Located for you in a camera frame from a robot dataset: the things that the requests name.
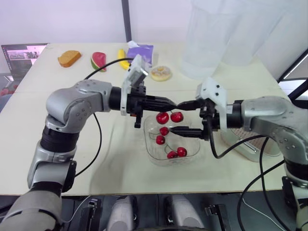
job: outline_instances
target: red cherry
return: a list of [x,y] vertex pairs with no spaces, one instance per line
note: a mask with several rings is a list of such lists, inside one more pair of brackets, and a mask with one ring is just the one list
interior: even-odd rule
[[169,133],[169,129],[167,127],[162,127],[159,130],[160,134],[162,134],[163,136],[167,135]]
[[187,156],[187,150],[186,150],[185,148],[179,147],[179,148],[177,149],[177,151],[178,151],[178,156],[179,156],[179,157]]
[[156,136],[156,143],[162,145],[165,143],[165,138],[163,136]]
[[178,154],[175,151],[171,151],[167,154],[168,159],[176,158],[178,157]]
[[182,112],[174,112],[170,116],[171,120],[175,123],[181,122],[184,118]]
[[156,120],[159,124],[165,124],[169,120],[169,115],[167,112],[160,112],[157,114]]

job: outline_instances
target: laptop screen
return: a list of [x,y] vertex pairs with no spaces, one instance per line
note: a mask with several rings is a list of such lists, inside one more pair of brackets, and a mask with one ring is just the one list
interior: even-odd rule
[[14,79],[22,79],[42,53],[47,43],[2,45]]

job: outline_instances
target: toy watermelon slice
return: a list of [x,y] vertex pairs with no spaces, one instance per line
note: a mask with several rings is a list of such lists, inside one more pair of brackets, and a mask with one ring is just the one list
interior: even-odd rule
[[91,56],[91,64],[92,67],[97,70],[100,67],[106,64],[106,54],[102,52],[94,52]]

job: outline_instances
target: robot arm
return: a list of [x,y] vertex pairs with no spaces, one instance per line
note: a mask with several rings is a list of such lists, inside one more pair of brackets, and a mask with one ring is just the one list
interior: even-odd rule
[[297,108],[282,97],[261,97],[226,104],[225,90],[208,78],[197,90],[196,100],[182,102],[182,110],[200,108],[204,129],[174,127],[184,136],[209,139],[212,130],[243,128],[275,140],[285,160],[285,171],[296,198],[297,227],[308,229],[308,110]]
[[45,128],[27,177],[30,191],[16,200],[0,224],[0,231],[60,230],[61,193],[74,183],[76,142],[91,114],[121,110],[122,115],[134,115],[135,127],[140,128],[143,110],[176,108],[167,98],[146,95],[143,79],[147,74],[146,63],[137,55],[122,88],[87,79],[51,94],[46,104]]

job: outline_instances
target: plastic bowl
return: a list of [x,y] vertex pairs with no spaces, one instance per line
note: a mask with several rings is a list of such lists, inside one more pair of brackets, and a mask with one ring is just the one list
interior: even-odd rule
[[[174,123],[169,118],[166,124],[159,124],[156,116],[149,116],[144,121],[144,138],[148,156],[152,163],[159,166],[169,166],[174,164],[185,164],[195,159],[200,150],[198,138],[185,138],[169,132],[166,136],[166,142],[163,145],[156,143],[156,136],[161,135],[159,129],[162,127],[172,128],[176,126],[190,126],[190,119],[184,115],[183,121]],[[178,147],[184,147],[187,150],[187,156],[168,159],[167,154],[170,151],[177,151]]]

